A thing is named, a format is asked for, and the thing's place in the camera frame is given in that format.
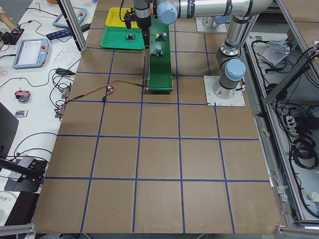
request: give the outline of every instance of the white table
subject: white table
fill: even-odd
[[[96,3],[93,3],[91,0],[71,0],[72,5],[74,7],[83,7],[88,10],[88,14],[84,19],[81,25],[90,23],[93,19],[93,15],[95,12]],[[61,11],[57,4],[50,4],[46,0],[34,0],[30,7],[39,8],[39,5],[36,3],[40,3],[41,10],[48,11],[53,14],[59,14]],[[46,35],[51,32],[62,30],[62,28],[57,28],[52,25],[56,17],[46,14],[44,12],[39,12],[38,10],[30,9],[26,11],[23,15],[19,24],[28,22],[29,20],[37,20],[42,23],[42,26],[39,28],[38,32],[43,35]],[[45,38],[35,31],[39,27],[39,23],[31,22],[27,24],[23,24],[22,28],[25,29],[22,34],[19,42],[23,39],[36,39],[36,38]],[[0,56],[7,54],[15,54],[19,45],[19,42],[15,46],[10,46],[8,50],[3,51],[7,48],[5,45],[0,52]],[[12,68],[14,57],[7,57],[0,59],[0,72],[6,75],[0,75],[0,85],[2,85],[5,81],[10,78],[16,77],[24,77],[29,79],[31,84],[33,85],[42,85],[48,80],[48,72],[54,68],[69,68],[72,63],[70,62],[61,62],[56,61],[56,56],[60,53],[62,49],[66,49],[66,52],[70,52],[70,56],[76,60],[80,59],[81,54],[78,51],[73,38],[63,43],[57,39],[49,41],[49,51],[46,58],[46,62],[41,68],[33,68],[33,69],[20,69],[16,70]],[[76,63],[70,70],[76,72],[78,67],[78,63]],[[0,88],[0,102],[12,113],[19,110],[28,110],[27,117],[18,118],[19,126],[17,133],[15,135],[12,147],[10,149],[9,155],[13,155],[13,151],[16,146],[27,136],[37,133],[37,132],[52,132],[58,133],[60,127],[60,119],[55,118],[55,107],[49,100],[49,93],[53,88],[53,83],[50,79],[49,83],[46,86],[42,87],[31,87],[26,80],[11,80],[3,87]],[[21,104],[15,98],[14,93],[21,90],[31,91],[31,99],[26,104]],[[58,90],[54,90],[52,94],[52,100],[56,102],[61,99],[61,93]],[[39,134],[35,135],[29,139],[27,139],[20,147],[19,152],[22,152],[26,149],[30,148],[46,148],[50,151],[53,150],[56,136],[51,134]],[[43,150],[33,150],[28,153],[29,155],[39,156],[50,160],[51,155],[48,152]],[[7,177],[10,171],[1,170],[0,175]],[[6,178],[0,178],[0,190],[4,189],[6,184]],[[19,192],[13,192],[16,196],[19,195]],[[0,202],[0,226],[3,226],[8,218],[10,211],[12,210],[13,204],[1,203]]]

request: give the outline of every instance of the orange object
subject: orange object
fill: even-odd
[[[49,3],[58,3],[57,0],[47,0]]]

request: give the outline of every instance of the red component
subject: red component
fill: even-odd
[[[31,96],[30,91],[17,91],[14,94],[15,96]]]

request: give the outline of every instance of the blue tablet device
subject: blue tablet device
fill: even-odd
[[[13,68],[42,67],[48,54],[49,41],[43,39],[22,40],[13,62]]]
[[[88,11],[86,8],[81,8],[81,7],[74,7],[73,10],[78,20],[78,23],[80,24],[81,22],[83,22],[84,18],[88,14]],[[56,18],[56,20],[54,20],[52,24],[53,26],[56,26],[56,27],[62,27],[62,28],[69,27],[62,13],[60,13],[60,15]]]

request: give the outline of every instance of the white mounting plate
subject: white mounting plate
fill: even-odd
[[[197,17],[196,18],[196,26],[197,26],[197,32],[202,33],[217,33],[217,34],[226,34],[227,29],[225,24],[217,25],[215,28],[207,28],[203,25],[203,17]]]
[[[241,106],[244,107],[245,100],[242,91],[236,91],[234,96],[228,100],[221,99],[217,97],[213,92],[213,86],[216,81],[219,81],[220,76],[204,76],[206,100],[208,106]]]

